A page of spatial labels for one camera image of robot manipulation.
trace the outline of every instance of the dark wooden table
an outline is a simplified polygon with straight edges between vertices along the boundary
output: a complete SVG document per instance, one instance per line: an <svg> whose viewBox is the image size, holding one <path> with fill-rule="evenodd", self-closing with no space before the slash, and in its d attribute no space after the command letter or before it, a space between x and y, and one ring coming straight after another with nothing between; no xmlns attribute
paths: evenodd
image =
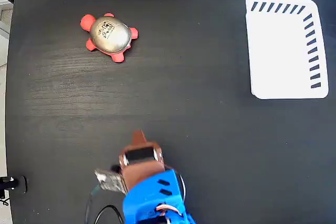
<svg viewBox="0 0 336 224"><path fill-rule="evenodd" d="M183 174L198 223L335 222L336 0L313 1L329 95L263 101L250 93L245 0L15 0L7 165L29 192L12 195L13 222L82 223L94 169L136 129ZM106 12L139 30L122 64L85 48L82 16Z"/></svg>

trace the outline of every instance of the red turtle toy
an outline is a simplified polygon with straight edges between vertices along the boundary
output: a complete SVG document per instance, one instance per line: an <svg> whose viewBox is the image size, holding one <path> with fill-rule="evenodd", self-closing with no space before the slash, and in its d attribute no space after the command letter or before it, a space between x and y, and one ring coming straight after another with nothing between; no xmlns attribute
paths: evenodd
<svg viewBox="0 0 336 224"><path fill-rule="evenodd" d="M97 20L87 14L82 18L80 26L90 32L91 38L86 42L86 47L90 51L98 49L111 56L114 62L123 62L123 53L131 47L131 40L138 38L138 30L129 28L111 13Z"/></svg>

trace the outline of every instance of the white plate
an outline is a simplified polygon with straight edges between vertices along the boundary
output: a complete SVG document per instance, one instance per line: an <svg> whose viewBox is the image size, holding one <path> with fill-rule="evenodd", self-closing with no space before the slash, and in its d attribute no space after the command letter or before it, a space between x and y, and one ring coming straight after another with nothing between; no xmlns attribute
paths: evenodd
<svg viewBox="0 0 336 224"><path fill-rule="evenodd" d="M246 0L251 91L260 99L324 98L329 92L317 5Z"/></svg>

